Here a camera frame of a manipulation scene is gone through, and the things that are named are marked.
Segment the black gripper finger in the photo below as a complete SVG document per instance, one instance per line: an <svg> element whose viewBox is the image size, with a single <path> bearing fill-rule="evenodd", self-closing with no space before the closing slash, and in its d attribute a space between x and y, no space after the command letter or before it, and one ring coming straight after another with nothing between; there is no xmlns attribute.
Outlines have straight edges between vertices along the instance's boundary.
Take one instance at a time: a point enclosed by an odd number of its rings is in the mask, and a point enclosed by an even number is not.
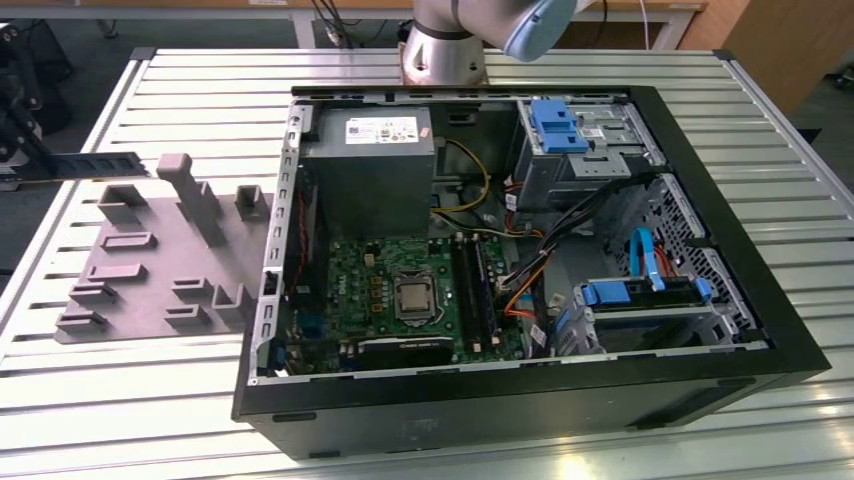
<svg viewBox="0 0 854 480"><path fill-rule="evenodd" d="M49 152L19 148L11 155L11 180L15 182L62 181Z"/></svg>

